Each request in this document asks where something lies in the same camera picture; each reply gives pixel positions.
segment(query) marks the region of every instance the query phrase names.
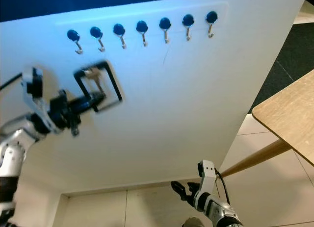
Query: black cable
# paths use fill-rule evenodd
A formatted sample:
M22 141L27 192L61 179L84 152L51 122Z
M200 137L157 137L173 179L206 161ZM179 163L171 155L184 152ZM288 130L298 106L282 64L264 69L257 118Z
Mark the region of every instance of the black cable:
M219 189L218 189L218 185L217 185L217 180L215 181L215 184L216 184L216 189L217 189L218 197L220 198L220 193L219 193Z
M224 186L224 190L225 190L225 194L226 194L227 203L230 205L229 194L228 194L228 190L227 190L225 181L224 181L222 175L220 174L220 172L217 171L216 168L215 168L215 172L216 172L216 174L219 176L219 178L220 178L220 180L221 180L221 182L222 182L222 185Z
M20 77L22 77L22 73L17 74L16 76L14 76L13 78L11 78L9 81L5 82L2 86L0 86L0 91L2 89L4 89L5 87L7 87L8 85L10 85L12 82L16 81L17 79L19 79Z

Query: square key holder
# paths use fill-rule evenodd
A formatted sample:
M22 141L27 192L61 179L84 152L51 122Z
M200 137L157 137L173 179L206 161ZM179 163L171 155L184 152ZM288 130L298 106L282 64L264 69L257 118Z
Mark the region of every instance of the square key holder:
M104 110L107 110L117 104L119 104L120 102L122 102L122 96L121 93L119 91L118 85L116 83L116 80L112 74L112 70L110 69L108 63L106 61L100 62L98 64L86 67L86 68L82 68L76 72L74 72L74 78L77 81L79 87L81 88L82 92L84 93L85 96L90 97L90 93L87 91L85 85L83 84L83 79L89 79L89 80L94 80L97 87L99 88L99 91L103 92L103 94L105 95L105 100L104 102L106 103L107 99L107 95L105 90L101 87L100 85L100 78L103 78L103 73L106 72L109 76L109 79L111 81L112 87L115 91L116 94L116 100L113 102L110 102L107 105L101 106L100 108L98 108L97 106L94 106L93 109L95 112L101 112Z

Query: white board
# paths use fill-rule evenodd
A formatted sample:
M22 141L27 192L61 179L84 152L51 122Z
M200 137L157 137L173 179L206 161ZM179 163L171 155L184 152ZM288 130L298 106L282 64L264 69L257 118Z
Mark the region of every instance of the white board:
M197 176L199 160L219 168L267 76L303 0L161 0L1 23L1 83L27 68L44 70L44 95L81 95L73 72L100 60L113 67L124 102L81 117L80 134L49 135L27 155L23 175L62 192ZM205 16L215 10L214 37ZM194 16L185 39L182 18ZM165 44L158 27L172 26ZM136 23L148 24L143 47ZM112 32L126 29L127 48ZM89 34L104 33L105 52ZM66 37L76 30L84 53ZM1 92L1 123L24 112L19 84Z

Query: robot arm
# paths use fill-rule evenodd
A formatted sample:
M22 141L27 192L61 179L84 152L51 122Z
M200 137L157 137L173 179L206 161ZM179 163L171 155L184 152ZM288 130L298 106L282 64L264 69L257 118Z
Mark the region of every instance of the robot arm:
M179 182L171 182L173 190L180 195L181 200L187 201L196 210L203 212L211 220L213 227L243 227L233 208L210 194L216 180L214 164L203 160L198 164L198 171L202 180L200 184L188 183L191 195L186 194L185 187Z
M24 101L34 113L13 119L0 128L0 227L15 226L8 219L14 215L13 196L28 149L48 133L60 133L66 127L77 136L79 115L105 98L102 92L94 92L68 101L61 90L48 106L42 98L42 78L42 72L35 68L23 73Z

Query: metal hook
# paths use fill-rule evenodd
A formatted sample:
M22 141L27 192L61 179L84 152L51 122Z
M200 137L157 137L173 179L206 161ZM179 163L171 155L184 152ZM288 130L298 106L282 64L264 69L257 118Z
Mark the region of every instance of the metal hook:
M78 46L78 50L76 50L75 52L77 54L83 54L83 49L79 44L79 34L78 32L76 32L73 29L70 29L67 33L68 38L73 41L77 46Z
M169 39L167 37L167 31L171 27L170 20L167 17L162 18L160 20L159 27L164 31L164 40L165 43L167 44L169 42Z
M75 52L78 53L78 54L83 54L83 49L80 46L79 42L76 41L75 44L78 46L78 50L76 50Z
M218 15L215 11L211 11L206 15L206 21L209 23L209 29L208 29L208 37L212 38L214 34L211 32L212 25L216 22L218 19Z
M190 27L194 24L194 18L192 15L187 14L183 17L182 24L186 27L186 40L191 39L190 36Z
M113 32L120 37L121 43L122 43L122 48L125 49L126 43L124 42L123 35L125 34L126 30L121 24L115 24L113 27Z
M209 38L212 38L214 36L214 34L211 32L211 27L212 27L212 24L209 25L209 29L208 29L208 37Z
M98 48L98 50L100 52L104 52L105 51L105 47L101 41L101 38L103 37L103 33L102 31L98 28L98 27L92 27L90 29L90 35L92 35L95 39L98 40L99 44L100 44L100 48Z
M147 30L148 30L148 26L147 26L145 21L141 20L141 21L137 22L136 31L138 31L140 34L142 34L143 45L145 47L147 46L147 42L145 40L145 33L147 32Z

